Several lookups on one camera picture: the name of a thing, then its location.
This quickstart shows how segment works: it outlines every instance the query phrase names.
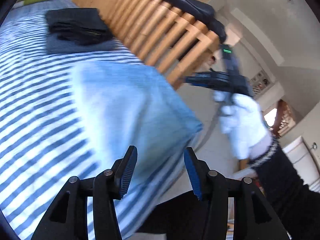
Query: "striped bedsheet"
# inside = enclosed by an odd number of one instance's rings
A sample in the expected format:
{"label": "striped bedsheet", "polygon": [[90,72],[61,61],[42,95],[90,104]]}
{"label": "striped bedsheet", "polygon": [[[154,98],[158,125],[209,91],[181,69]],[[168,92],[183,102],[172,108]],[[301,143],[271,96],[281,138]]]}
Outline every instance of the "striped bedsheet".
{"label": "striped bedsheet", "polygon": [[[31,238],[69,177],[84,179],[101,171],[73,101],[70,64],[141,63],[120,42],[109,52],[47,55],[44,13],[67,7],[75,5],[49,0],[17,8],[0,28],[0,208],[22,240]],[[147,184],[116,202],[123,238],[141,225],[183,165],[182,153],[169,157]],[[88,234],[94,239],[91,199]]]}

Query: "black trousers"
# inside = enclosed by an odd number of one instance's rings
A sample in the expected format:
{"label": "black trousers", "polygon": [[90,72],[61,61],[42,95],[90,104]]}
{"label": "black trousers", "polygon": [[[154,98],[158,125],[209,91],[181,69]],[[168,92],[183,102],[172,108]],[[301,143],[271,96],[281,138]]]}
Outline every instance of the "black trousers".
{"label": "black trousers", "polygon": [[208,202],[188,191],[157,205],[137,232],[167,234],[167,240],[199,240],[207,208]]}

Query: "wooden bed frame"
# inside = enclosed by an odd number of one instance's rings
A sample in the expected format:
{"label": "wooden bed frame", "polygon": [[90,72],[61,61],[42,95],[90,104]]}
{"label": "wooden bed frame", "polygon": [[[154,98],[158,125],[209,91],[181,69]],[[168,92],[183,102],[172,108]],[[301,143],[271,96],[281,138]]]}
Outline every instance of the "wooden bed frame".
{"label": "wooden bed frame", "polygon": [[[219,48],[219,37],[205,24],[162,0],[73,0],[97,8],[113,34],[146,65],[157,66],[178,89]],[[192,49],[179,61],[190,46]]]}

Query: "white glove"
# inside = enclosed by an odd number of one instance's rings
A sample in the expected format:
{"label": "white glove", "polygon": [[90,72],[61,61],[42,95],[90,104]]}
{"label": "white glove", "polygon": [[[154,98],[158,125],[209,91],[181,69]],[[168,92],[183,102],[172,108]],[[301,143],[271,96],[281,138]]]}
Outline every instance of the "white glove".
{"label": "white glove", "polygon": [[221,132],[228,134],[235,157],[255,159],[264,154],[272,143],[272,137],[263,123],[258,103],[245,95],[215,91],[214,100],[224,102],[219,117]]}

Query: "bright window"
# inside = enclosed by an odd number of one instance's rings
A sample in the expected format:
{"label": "bright window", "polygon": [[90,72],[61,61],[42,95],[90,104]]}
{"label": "bright window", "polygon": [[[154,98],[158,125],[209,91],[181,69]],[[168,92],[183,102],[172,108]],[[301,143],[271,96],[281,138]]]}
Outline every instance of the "bright window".
{"label": "bright window", "polygon": [[277,109],[274,108],[264,116],[264,119],[266,120],[269,126],[273,126],[273,124],[275,123],[276,115],[277,115]]}

